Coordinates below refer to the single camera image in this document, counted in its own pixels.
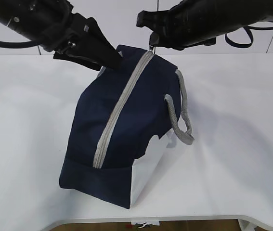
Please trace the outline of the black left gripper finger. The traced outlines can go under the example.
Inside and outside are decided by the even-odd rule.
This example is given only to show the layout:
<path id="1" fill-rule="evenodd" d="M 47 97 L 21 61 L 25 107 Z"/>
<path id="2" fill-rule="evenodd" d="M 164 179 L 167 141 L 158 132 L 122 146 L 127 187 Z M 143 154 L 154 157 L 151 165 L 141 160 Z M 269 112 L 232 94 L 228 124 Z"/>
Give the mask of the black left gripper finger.
<path id="1" fill-rule="evenodd" d="M 122 57 L 98 27 L 85 25 L 80 36 L 73 36 L 53 55 L 56 60 L 69 61 L 99 71 L 102 67 L 119 69 Z"/>

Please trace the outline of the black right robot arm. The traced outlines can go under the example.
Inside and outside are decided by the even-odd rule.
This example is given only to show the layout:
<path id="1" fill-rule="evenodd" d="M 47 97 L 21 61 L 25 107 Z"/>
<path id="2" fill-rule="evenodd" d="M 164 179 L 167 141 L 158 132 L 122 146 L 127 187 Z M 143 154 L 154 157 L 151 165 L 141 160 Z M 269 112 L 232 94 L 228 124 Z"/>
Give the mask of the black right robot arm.
<path id="1" fill-rule="evenodd" d="M 228 44 L 249 48 L 254 41 L 251 24 L 273 22 L 273 0 L 182 0 L 164 11 L 141 11 L 137 27 L 152 30 L 150 47 L 182 51 L 193 46 L 211 46 L 218 36 Z M 238 44 L 228 33 L 243 28 L 250 43 Z"/>

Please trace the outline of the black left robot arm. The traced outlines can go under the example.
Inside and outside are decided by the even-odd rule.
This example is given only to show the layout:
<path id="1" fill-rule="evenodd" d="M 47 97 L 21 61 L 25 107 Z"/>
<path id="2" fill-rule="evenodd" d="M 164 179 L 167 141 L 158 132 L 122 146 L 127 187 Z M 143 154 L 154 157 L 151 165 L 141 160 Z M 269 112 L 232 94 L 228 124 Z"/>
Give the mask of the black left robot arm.
<path id="1" fill-rule="evenodd" d="M 0 41 L 0 48 L 41 46 L 53 58 L 99 71 L 118 69 L 122 57 L 109 43 L 96 20 L 73 13 L 67 0 L 0 0 L 0 23 L 27 38 Z"/>

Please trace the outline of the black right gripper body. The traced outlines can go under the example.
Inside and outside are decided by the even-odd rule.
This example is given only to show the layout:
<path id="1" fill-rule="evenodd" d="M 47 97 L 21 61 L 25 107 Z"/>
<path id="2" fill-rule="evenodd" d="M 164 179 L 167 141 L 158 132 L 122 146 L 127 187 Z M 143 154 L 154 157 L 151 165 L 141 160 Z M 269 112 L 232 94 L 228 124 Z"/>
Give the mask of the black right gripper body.
<path id="1" fill-rule="evenodd" d="M 212 46 L 216 36 L 208 33 L 212 8 L 208 2 L 180 2 L 169 10 L 141 11 L 137 27 L 152 30 L 149 47 L 184 50 L 194 46 Z"/>

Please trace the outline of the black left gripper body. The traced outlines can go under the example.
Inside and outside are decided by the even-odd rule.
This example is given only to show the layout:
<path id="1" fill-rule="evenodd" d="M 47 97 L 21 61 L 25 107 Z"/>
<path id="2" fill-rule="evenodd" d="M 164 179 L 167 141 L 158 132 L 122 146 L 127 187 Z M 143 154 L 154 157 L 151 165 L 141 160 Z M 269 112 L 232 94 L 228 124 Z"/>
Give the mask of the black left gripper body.
<path id="1" fill-rule="evenodd" d="M 45 40 L 41 47 L 47 52 L 56 51 L 60 54 L 88 54 L 98 47 L 95 26 L 93 17 L 72 13 L 64 26 L 55 24 L 43 32 Z"/>

